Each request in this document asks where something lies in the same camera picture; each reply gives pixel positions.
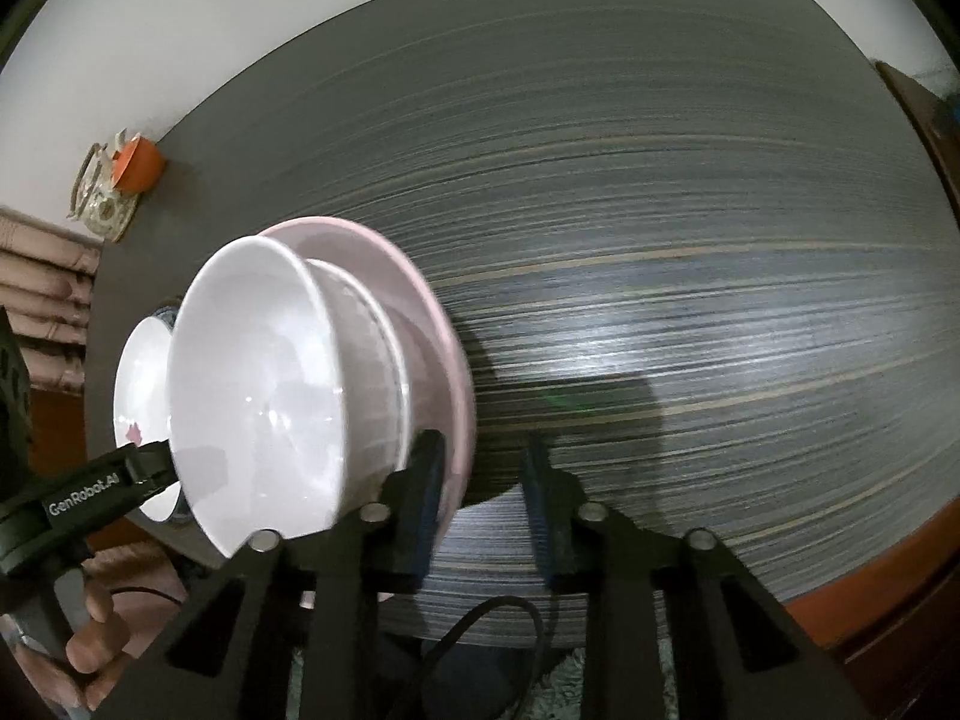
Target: black cable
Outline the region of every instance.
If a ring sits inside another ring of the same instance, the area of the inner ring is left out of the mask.
[[[180,600],[174,598],[172,595],[167,595],[165,592],[162,592],[162,591],[160,591],[160,590],[155,590],[155,589],[153,589],[152,587],[133,587],[133,586],[131,586],[131,587],[117,587],[116,589],[112,589],[112,590],[110,591],[110,595],[120,595],[120,593],[124,593],[124,592],[145,592],[145,593],[148,593],[148,594],[150,594],[150,595],[160,596],[160,598],[166,598],[168,601],[172,601],[173,603],[175,603],[175,604],[178,605],[179,607],[181,607],[182,605],[184,605],[184,602],[183,602],[183,601],[180,601]]]
[[[387,712],[385,720],[402,720],[402,718],[406,717],[407,713],[410,712],[410,707],[413,705],[414,700],[419,696],[419,693],[424,687],[426,678],[429,677],[434,668],[437,667],[440,659],[448,654],[453,648],[453,645],[460,640],[460,637],[462,637],[477,620],[495,608],[500,607],[522,608],[534,621],[534,629],[536,630],[534,659],[533,663],[530,664],[530,677],[527,679],[527,683],[522,693],[520,693],[520,697],[517,699],[517,708],[514,709],[514,713],[510,716],[510,719],[518,720],[522,717],[523,712],[526,712],[527,704],[530,703],[530,691],[539,678],[541,664],[544,662],[544,652],[546,650],[544,620],[539,610],[525,598],[520,598],[515,595],[498,595],[496,598],[483,601],[480,605],[469,610],[459,619],[457,624],[447,631],[446,635],[437,642],[437,646],[427,653],[424,660],[421,661],[419,668],[416,669],[414,676],[400,691],[400,695],[397,696],[394,705],[390,707],[390,712]]]

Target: round table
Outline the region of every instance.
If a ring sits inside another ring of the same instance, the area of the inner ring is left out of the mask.
[[[160,144],[104,250],[91,456],[139,319],[226,242],[298,215],[370,225],[466,348],[464,507],[388,630],[549,599],[517,485],[546,435],[592,497],[720,533],[781,599],[864,565],[960,488],[960,235],[907,119],[810,0],[376,0],[270,53]],[[149,526],[196,560],[196,527]],[[525,644],[519,617],[468,641]]]

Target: metal screw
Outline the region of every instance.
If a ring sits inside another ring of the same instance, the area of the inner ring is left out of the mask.
[[[360,509],[363,522],[386,522],[390,519],[390,507],[385,503],[368,503]]]
[[[277,531],[257,531],[247,543],[256,552],[270,552],[280,543],[280,534]]]
[[[710,531],[704,531],[702,528],[698,528],[688,533],[686,543],[699,552],[709,552],[717,546],[717,538]]]
[[[587,501],[577,509],[577,514],[586,522],[603,522],[607,519],[607,507],[596,501]]]

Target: white wall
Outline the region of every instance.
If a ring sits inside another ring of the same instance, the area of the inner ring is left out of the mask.
[[[0,74],[0,205],[66,223],[90,143],[160,137],[258,58],[369,0],[50,0]],[[815,0],[867,57],[935,92],[956,69],[910,0]]]

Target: finger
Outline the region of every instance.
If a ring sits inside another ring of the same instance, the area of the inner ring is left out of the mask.
[[[124,651],[139,658],[178,611],[176,604],[155,595],[118,595],[116,613],[127,621],[131,631],[130,642]]]
[[[80,674],[92,674],[120,654],[130,641],[130,626],[118,614],[107,622],[90,620],[67,642],[66,656]]]
[[[86,687],[84,694],[86,705],[90,707],[91,710],[97,709],[100,702],[102,702],[104,698],[107,698],[110,690],[113,690],[117,684],[117,680],[119,680],[123,676],[124,671],[127,670],[127,666],[132,663],[133,658],[127,655],[127,653],[120,653],[117,659],[107,664],[97,679],[93,680],[93,682]]]
[[[80,692],[74,680],[71,680],[46,656],[22,644],[13,648],[13,656],[23,669],[23,673],[27,675],[30,684],[34,686],[34,690],[37,690],[37,693],[47,701],[69,709],[83,705],[83,693]]]
[[[107,622],[113,613],[113,596],[99,581],[91,579],[83,588],[86,600],[86,610],[97,622]]]

